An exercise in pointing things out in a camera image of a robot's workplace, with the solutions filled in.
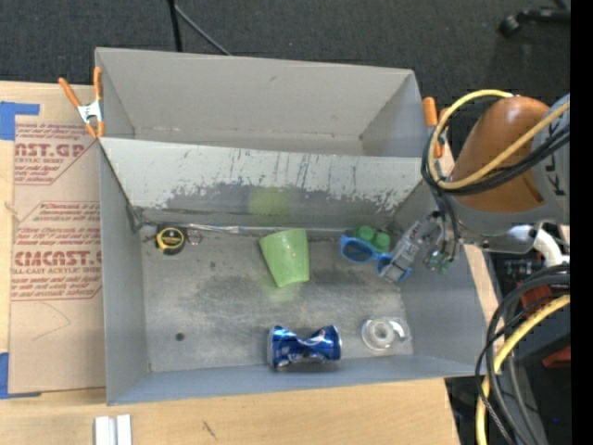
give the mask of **black wire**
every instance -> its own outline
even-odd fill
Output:
[[[526,306],[523,310],[521,310],[513,318],[511,318],[507,323],[505,323],[505,325],[502,328],[500,328],[498,330],[498,332],[487,341],[486,345],[482,348],[482,350],[480,351],[480,354],[478,355],[478,360],[477,360],[477,363],[475,366],[475,381],[476,381],[476,388],[478,391],[478,395],[480,396],[480,399],[484,403],[485,407],[488,409],[488,412],[490,413],[490,416],[494,420],[495,424],[498,426],[500,433],[507,440],[507,442],[510,444],[513,443],[511,440],[511,436],[509,435],[509,432],[506,430],[506,428],[502,424],[502,421],[500,420],[500,418],[494,411],[492,404],[486,397],[486,394],[484,393],[484,390],[482,388],[482,379],[480,377],[481,376],[480,375],[480,367],[482,365],[484,357],[486,356],[486,349],[488,349],[491,345],[493,345],[497,341],[497,339],[506,335],[509,332],[509,330],[511,330],[517,323],[519,323],[519,321],[522,320],[523,317],[527,313],[529,313],[532,309],[537,307],[542,301],[545,301],[547,299],[554,298],[554,297],[555,297],[554,295],[546,295],[545,297],[542,297],[542,298],[530,303],[528,306]]]
[[[177,11],[175,10],[175,0],[167,0],[169,5],[170,21],[173,26],[173,36],[175,38],[175,48],[178,53],[183,52],[182,36],[179,31],[179,21],[177,20]]]
[[[570,271],[570,265],[561,265],[555,266],[551,269],[543,269],[542,271],[537,272],[536,274],[528,277],[519,287],[512,290],[510,294],[508,294],[500,304],[498,308],[494,312],[492,316],[492,320],[490,321],[490,325],[488,326],[487,333],[486,333],[486,341],[490,343],[489,339],[494,337],[496,331],[496,325],[500,320],[501,316],[504,312],[511,311],[513,312],[516,309],[517,303],[519,302],[521,295],[525,292],[532,290],[538,286],[543,285],[550,285],[550,284],[568,284],[570,285],[570,274],[569,273],[559,273],[564,271]],[[513,429],[513,431],[517,434],[520,440],[525,443],[530,443],[530,441],[526,438],[523,430],[519,427],[519,425],[514,420],[505,400],[502,396],[502,392],[499,386],[499,383],[496,379],[496,373],[494,371],[494,344],[490,344],[488,348],[486,348],[486,371],[488,373],[488,377],[490,379],[490,385],[492,389],[492,394],[497,401],[502,414],[504,415],[505,419],[509,426]]]
[[[554,275],[555,273],[560,273],[560,272],[566,272],[570,270],[570,265],[569,264],[562,264],[562,265],[556,265],[556,266],[552,266],[552,267],[548,267],[546,269],[542,269],[541,271],[538,271],[537,273],[534,273],[533,275],[531,275],[527,280],[532,283],[535,280],[537,280],[540,277],[545,277],[547,275]],[[529,288],[526,288],[525,286],[523,286],[523,288],[521,288],[521,292],[524,293],[524,291],[527,291],[528,289],[531,288],[535,288],[533,285]],[[492,321],[490,323],[490,325],[494,325],[496,328],[496,324],[498,324],[498,316],[500,314],[500,307],[501,305],[499,305],[499,308],[497,309],[497,311],[495,311],[495,314],[493,315]],[[476,368],[475,368],[475,377],[476,377],[476,388],[478,390],[478,394],[480,395],[480,398],[482,399],[485,407],[488,409],[488,411],[490,412],[490,414],[492,415],[492,418],[495,420],[495,423],[497,424],[498,428],[500,428],[501,433],[503,434],[503,436],[506,435],[508,436],[508,432],[506,432],[506,429],[503,429],[502,424],[500,422],[500,419],[498,418],[498,416],[496,415],[496,413],[494,412],[491,404],[489,403],[484,391],[482,390],[482,382],[479,380],[479,375],[480,375],[480,366],[482,364],[482,361],[484,359],[485,354],[489,351],[489,349],[493,349],[494,347],[494,343],[496,342],[496,340],[501,337],[511,326],[513,326],[517,321],[519,321],[523,314],[525,312],[528,312],[529,309],[533,308],[533,304],[529,305],[526,309],[524,309],[524,311],[520,312],[518,315],[516,315],[514,318],[510,319],[507,322],[507,325],[505,327],[503,327],[501,330],[499,330],[496,334],[491,335],[488,334],[486,336],[486,345],[484,346],[484,348],[482,349],[482,351],[480,352],[480,355],[478,356],[478,361],[476,363]],[[495,377],[495,380],[492,381],[490,379],[491,383],[494,383],[496,387],[496,385],[498,384],[498,378]]]
[[[197,26],[194,21],[192,19],[190,19],[186,13],[183,12],[183,10],[181,10],[179,8],[179,6],[175,5],[175,10],[177,11],[177,13],[179,14],[179,16],[181,18],[183,18],[185,20],[185,22],[191,26],[197,33],[199,33],[201,36],[203,36],[206,40],[208,40],[208,42],[213,45],[215,48],[217,48],[221,53],[223,53],[226,56],[231,56],[231,53],[229,53],[226,49],[224,49],[219,43],[217,43],[214,39],[212,39],[212,37],[210,37],[206,32],[204,32],[204,30],[202,30],[199,26]]]

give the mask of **chair wheel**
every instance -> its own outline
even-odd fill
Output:
[[[498,26],[498,31],[504,36],[508,38],[513,36],[521,29],[521,24],[517,21],[514,15],[509,15],[503,21],[500,22]]]

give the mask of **crushed soda can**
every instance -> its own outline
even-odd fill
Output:
[[[276,325],[268,336],[268,364],[273,369],[284,369],[295,363],[335,362],[341,356],[342,340],[333,324],[306,338]]]

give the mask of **gray bin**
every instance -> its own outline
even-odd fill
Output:
[[[410,70],[97,48],[107,402],[326,388],[471,375],[484,337],[468,262],[416,266],[399,285],[339,253],[360,224],[395,232],[430,212],[427,139]],[[158,223],[195,245],[155,248]],[[278,288],[258,239],[308,230],[311,279]],[[363,321],[399,318],[387,353]],[[337,367],[274,372],[275,324],[336,324]]]

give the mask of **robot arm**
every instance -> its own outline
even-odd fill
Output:
[[[448,116],[461,104],[435,127],[424,152],[423,178],[437,210],[399,238],[394,260],[382,272],[392,281],[402,280],[417,256],[444,272],[460,244],[525,253],[543,242],[538,236],[543,223],[570,224],[570,94],[551,108],[499,91],[480,95],[502,98],[476,122],[447,175],[439,172],[433,154]]]

